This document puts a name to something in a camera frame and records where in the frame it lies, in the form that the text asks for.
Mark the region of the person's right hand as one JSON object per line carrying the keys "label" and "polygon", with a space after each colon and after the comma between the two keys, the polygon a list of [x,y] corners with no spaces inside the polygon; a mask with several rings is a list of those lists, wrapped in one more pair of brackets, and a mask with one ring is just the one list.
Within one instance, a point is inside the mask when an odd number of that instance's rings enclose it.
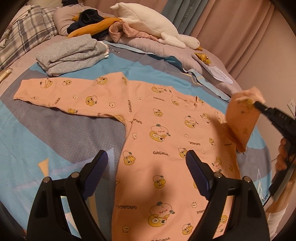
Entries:
{"label": "person's right hand", "polygon": [[285,138],[282,138],[278,147],[278,156],[276,158],[275,164],[276,171],[282,171],[287,168],[287,164],[285,162],[287,158],[287,151],[285,150],[286,144],[287,140]]}

